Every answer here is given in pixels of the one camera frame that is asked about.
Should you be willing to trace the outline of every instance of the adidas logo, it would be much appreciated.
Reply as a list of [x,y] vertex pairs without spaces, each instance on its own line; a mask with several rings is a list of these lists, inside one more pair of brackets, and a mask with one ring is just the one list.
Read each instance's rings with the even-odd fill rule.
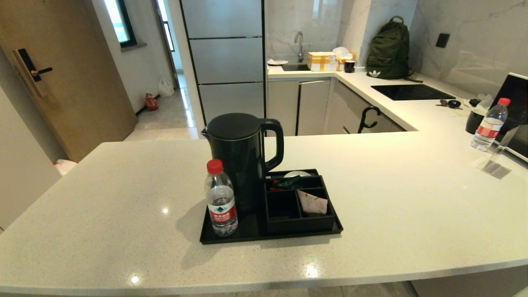
[[377,72],[376,70],[369,71],[369,75],[371,77],[378,77],[380,76],[380,74],[381,74],[381,71],[380,72]]

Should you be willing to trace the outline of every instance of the window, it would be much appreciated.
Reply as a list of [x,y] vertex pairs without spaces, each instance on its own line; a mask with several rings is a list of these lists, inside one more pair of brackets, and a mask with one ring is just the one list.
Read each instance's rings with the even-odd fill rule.
[[128,18],[127,8],[124,0],[105,0],[106,9],[110,14],[110,20],[116,31],[117,40],[121,48],[136,45],[136,37],[132,31],[132,25]]
[[171,52],[173,52],[174,43],[172,43],[171,31],[168,27],[168,17],[167,17],[167,11],[165,10],[165,4],[163,3],[163,0],[157,0],[157,1],[158,1],[159,12],[162,15],[163,29],[165,30],[165,37],[167,38],[168,47],[171,50]]

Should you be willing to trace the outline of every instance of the black cooktop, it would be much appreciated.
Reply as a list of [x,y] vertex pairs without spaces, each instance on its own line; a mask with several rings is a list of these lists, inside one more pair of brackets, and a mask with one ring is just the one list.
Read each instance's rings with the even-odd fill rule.
[[426,85],[372,86],[392,100],[455,99],[453,96]]

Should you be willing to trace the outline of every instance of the red bag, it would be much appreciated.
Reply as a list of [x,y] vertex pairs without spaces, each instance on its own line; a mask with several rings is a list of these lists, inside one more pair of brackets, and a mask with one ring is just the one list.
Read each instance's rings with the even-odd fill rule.
[[158,100],[152,96],[152,94],[147,93],[145,95],[145,105],[149,111],[158,109]]

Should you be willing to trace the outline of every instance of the bottle label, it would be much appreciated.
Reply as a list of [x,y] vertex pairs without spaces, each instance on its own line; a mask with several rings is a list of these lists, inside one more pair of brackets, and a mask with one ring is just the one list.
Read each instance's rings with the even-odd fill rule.
[[224,205],[207,204],[211,220],[215,222],[226,222],[234,218],[237,214],[237,208],[234,206],[234,199]]
[[501,130],[501,127],[503,125],[501,121],[498,120],[497,122],[500,122],[500,124],[490,123],[486,119],[483,119],[482,122],[480,123],[480,126],[477,129],[477,133],[484,137],[489,137],[489,138],[497,137],[497,134]]

